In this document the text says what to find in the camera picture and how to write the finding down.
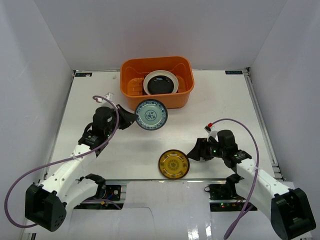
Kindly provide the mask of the blue white patterned plate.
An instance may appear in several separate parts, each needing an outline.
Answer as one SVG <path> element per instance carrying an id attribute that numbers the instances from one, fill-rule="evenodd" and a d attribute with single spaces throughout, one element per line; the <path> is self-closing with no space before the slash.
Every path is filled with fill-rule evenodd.
<path id="1" fill-rule="evenodd" d="M 146 99 L 140 102 L 134 112 L 136 123 L 144 130 L 155 131 L 162 128 L 169 117 L 165 105 L 156 99 Z"/>

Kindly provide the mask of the glossy black round plate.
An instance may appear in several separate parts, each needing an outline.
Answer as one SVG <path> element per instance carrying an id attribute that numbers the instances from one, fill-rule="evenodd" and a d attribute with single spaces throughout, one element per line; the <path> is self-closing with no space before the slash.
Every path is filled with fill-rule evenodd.
<path id="1" fill-rule="evenodd" d="M 151 95 L 170 94 L 174 90 L 174 82 L 165 75 L 157 75 L 152 77 L 146 88 Z"/>

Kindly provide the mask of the cream white round plate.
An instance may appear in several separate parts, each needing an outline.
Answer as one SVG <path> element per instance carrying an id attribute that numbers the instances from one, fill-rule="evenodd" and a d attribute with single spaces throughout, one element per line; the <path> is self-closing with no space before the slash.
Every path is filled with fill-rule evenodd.
<path id="1" fill-rule="evenodd" d="M 179 81 L 178 81 L 178 78 L 173 73 L 166 71 L 166 70 L 155 70 L 155 71 L 152 71 L 149 74 L 147 74 L 143 80 L 143 90 L 147 95 L 155 95 L 155 94 L 149 93 L 149 91 L 147 90 L 147 83 L 152 77 L 159 76 L 159 75 L 164 75 L 164 76 L 169 77 L 170 79 L 172 79 L 172 81 L 174 83 L 174 89 L 173 89 L 172 93 L 167 93 L 167 94 L 174 94 L 174 93 L 178 92 Z"/>

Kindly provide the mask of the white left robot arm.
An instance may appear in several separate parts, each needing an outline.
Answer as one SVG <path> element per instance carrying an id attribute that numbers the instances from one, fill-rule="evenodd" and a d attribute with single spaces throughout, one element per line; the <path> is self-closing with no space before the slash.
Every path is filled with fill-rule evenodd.
<path id="1" fill-rule="evenodd" d="M 106 180 L 93 173 L 83 176 L 83 172 L 104 150 L 115 131 L 130 127 L 137 117 L 119 104 L 114 108 L 97 108 L 69 160 L 43 182 L 34 183 L 26 190 L 25 217 L 54 232 L 68 212 L 82 201 L 103 198 Z"/>

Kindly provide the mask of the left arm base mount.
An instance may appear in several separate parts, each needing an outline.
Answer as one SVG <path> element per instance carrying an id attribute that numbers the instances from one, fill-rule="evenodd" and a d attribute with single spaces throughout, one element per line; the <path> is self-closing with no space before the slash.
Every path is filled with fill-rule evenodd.
<path id="1" fill-rule="evenodd" d="M 80 203 L 76 208 L 84 210 L 121 210 L 123 203 L 121 201 L 122 186 L 106 185 L 102 189 L 103 196 L 97 199 L 91 197 Z"/>

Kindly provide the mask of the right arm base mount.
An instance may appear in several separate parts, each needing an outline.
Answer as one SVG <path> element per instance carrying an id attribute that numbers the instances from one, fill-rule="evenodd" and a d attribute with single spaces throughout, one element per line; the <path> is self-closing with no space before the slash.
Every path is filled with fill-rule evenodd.
<path id="1" fill-rule="evenodd" d="M 209 194 L 211 212 L 238 212 L 244 206 L 245 199 L 231 195 L 226 184 L 208 184 L 204 191 Z"/>

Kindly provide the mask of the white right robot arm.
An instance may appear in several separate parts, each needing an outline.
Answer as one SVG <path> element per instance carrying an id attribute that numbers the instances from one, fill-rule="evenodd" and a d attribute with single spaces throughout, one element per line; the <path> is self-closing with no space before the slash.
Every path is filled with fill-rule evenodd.
<path id="1" fill-rule="evenodd" d="M 261 211 L 282 240 L 291 240 L 316 228 L 316 221 L 306 193 L 279 182 L 255 165 L 255 160 L 238 148 L 230 130 L 212 131 L 198 138 L 187 154 L 189 159 L 220 158 L 234 171 L 226 179 L 226 195 L 236 200 L 243 197 Z"/>

